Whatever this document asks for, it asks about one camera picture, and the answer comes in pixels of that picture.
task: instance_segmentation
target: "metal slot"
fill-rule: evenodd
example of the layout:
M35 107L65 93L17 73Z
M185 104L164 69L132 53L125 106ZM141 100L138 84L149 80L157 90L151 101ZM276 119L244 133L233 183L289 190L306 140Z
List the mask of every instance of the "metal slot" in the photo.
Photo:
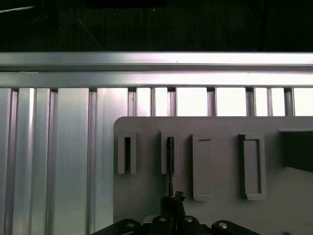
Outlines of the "metal slot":
M46 193L45 193L45 223L44 223L45 235L52 235L53 231L57 110L58 110L58 91L50 91Z
M173 138L174 143L174 173L180 169L180 135L179 131L161 131L161 173L168 174L167 139Z
M207 89L207 115L209 117L216 116L216 90L214 88Z
M136 174L136 132L120 132L117 145L118 174Z
M256 116L253 88L246 88L246 115L250 117Z
M6 118L3 119L5 121L5 131L6 141L4 143L5 147L3 149L7 149L7 152L4 152L4 157L6 161L3 163L5 167L3 173L3 184L4 193L2 211L0 211L1 221L3 223L3 234L12 234L13 230L13 205L14 205L14 177L15 177L15 144L16 144L16 116L17 116L17 106L18 106L18 99L19 93L18 91L13 91L11 89L2 89L1 94L4 95L4 100L2 100L1 105L4 105L3 110L6 110Z
M92 234L94 232L96 107L97 92L89 92L86 234Z
M136 89L128 89L128 116L137 116L137 96Z
M294 94L293 88L285 89L285 115L294 116Z
M167 116L175 117L177 115L177 105L176 105L176 89L167 89Z

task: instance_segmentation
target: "aluminum rail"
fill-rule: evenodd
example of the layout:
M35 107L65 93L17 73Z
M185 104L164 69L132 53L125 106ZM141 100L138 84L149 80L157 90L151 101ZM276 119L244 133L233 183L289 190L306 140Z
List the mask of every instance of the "aluminum rail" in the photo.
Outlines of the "aluminum rail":
M0 71L31 70L143 70L157 66L197 70L207 66L305 66L313 53L186 53L186 52L39 52L0 53Z

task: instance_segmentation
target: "vertical metal bar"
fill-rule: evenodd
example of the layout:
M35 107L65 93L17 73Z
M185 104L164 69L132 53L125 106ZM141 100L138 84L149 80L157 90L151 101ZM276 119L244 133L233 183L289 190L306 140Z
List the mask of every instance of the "vertical metal bar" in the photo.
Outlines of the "vertical metal bar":
M153 116L167 116L167 88L154 88L152 92Z
M137 88L137 116L151 116L151 89Z
M45 194L45 235L53 234L53 224L54 224L57 113L58 113L58 93L57 91L50 91L47 175L46 175L46 194Z
M29 235L31 225L31 184L34 145L36 90L21 88L17 116L14 182L14 235Z
M272 90L268 88L268 116L273 116Z
M0 89L0 234L4 233L5 189L10 132L11 89Z
M175 117L177 115L176 89L167 90L167 116Z
M283 88L271 88L272 115L285 116L285 95Z
M58 90L54 234L84 235L89 91Z
M209 117L216 116L216 90L215 88L207 89L207 115Z
M136 89L128 89L128 116L137 116L137 94Z
M95 231L113 223L114 123L127 114L127 88L97 90Z
M313 106L308 105L313 100L313 88L294 88L295 116L313 116Z
M50 90L37 89L32 177L31 234L45 234Z
M285 115L294 116L294 94L293 88L285 89Z
M255 100L256 116L267 116L268 115L268 89L267 88L255 88L254 100Z
M253 88L246 88L246 115L250 117L256 116L255 95Z
M207 116L206 88L177 88L177 116Z
M4 232L12 234L13 205L14 205L14 179L15 179L15 145L16 145L16 121L19 93L12 91L10 104L9 144L6 168L5 208L4 208Z
M245 88L216 89L217 116L246 116Z
M87 225L86 234L94 233L95 210L95 137L96 137L97 92L89 93L88 110L88 180L87 180Z

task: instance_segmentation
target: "aluminum profile panel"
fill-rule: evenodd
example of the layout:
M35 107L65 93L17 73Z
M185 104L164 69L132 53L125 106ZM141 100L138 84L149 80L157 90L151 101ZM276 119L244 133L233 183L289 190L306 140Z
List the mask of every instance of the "aluminum profile panel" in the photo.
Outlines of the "aluminum profile panel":
M0 89L0 234L4 233L11 89Z
M128 114L127 88L97 90L95 221L98 231L113 223L113 135L115 121Z
M245 116L247 88L256 116L313 116L306 105L313 87L312 58L269 53L0 53L0 107L6 110L0 114L6 133L0 141L0 219L6 224L1 219L0 231L17 234L26 228L22 234L54 235L74 225L77 234L88 234L111 224L112 137L119 117L234 116L238 110ZM221 89L227 92L221 95ZM239 107L232 111L229 101ZM76 120L83 123L77 129ZM75 143L68 133L72 130L81 138ZM75 164L65 170L63 162ZM30 179L30 174L38 177ZM82 184L70 174L84 178ZM72 190L74 200L67 203ZM62 219L60 215L68 216L66 207L78 216Z
M137 116L149 117L151 116L151 89L137 88Z
M206 88L177 88L177 116L207 116Z
M296 116L313 116L313 108L311 105L308 105L312 98L312 88L294 89L294 113Z
M246 116L245 88L216 89L217 116Z
M152 116L167 116L168 93L166 87L153 88L152 90Z
M30 234L36 90L19 90L14 181L14 235Z
M59 89L53 234L86 233L88 89Z

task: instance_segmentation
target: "screw head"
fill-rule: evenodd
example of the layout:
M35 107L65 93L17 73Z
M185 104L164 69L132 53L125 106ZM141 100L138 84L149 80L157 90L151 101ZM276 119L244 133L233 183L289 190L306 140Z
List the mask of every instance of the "screw head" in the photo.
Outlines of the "screw head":
M227 229L227 224L219 223L219 227L221 227L222 229Z
M185 218L185 221L187 221L187 222L190 223L190 222L192 222L192 218L191 218L191 217L186 217L186 218Z

